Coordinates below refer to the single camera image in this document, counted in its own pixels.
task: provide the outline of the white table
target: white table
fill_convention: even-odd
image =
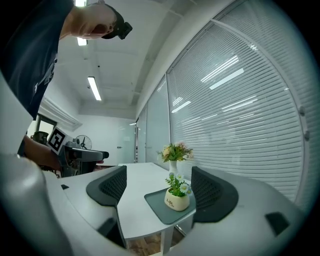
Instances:
[[[144,196],[168,188],[165,178],[169,172],[150,162],[119,165],[127,166],[127,186],[117,206],[124,238],[133,240],[161,232],[161,252],[167,253],[170,250],[175,225],[191,218],[196,210],[173,224],[163,224]]]

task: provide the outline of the flower vase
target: flower vase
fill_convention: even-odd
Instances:
[[[172,190],[172,187],[168,188],[165,197],[164,197],[164,203],[170,207],[172,210],[175,210],[177,212],[181,212],[188,208],[190,205],[190,199],[189,196],[175,196],[170,193],[170,190]]]
[[[170,173],[174,173],[174,175],[176,175],[178,173],[178,169],[177,169],[177,161],[169,161],[169,171]]]

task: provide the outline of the fan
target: fan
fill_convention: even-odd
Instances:
[[[92,142],[91,139],[86,135],[79,135],[76,137],[76,139],[79,139],[80,146],[83,150],[91,150],[92,148]]]

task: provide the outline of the floor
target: floor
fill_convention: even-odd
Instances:
[[[178,244],[184,236],[175,228],[173,230],[171,247]],[[139,256],[149,256],[160,252],[161,233],[145,238],[127,241],[130,252]]]

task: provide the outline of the white pot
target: white pot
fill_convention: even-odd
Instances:
[[[169,172],[174,173],[174,175],[178,173],[177,161],[169,160]]]
[[[164,197],[164,203],[175,211],[181,212],[185,210],[190,204],[189,196],[175,196],[169,192],[171,189],[171,187],[167,189]]]

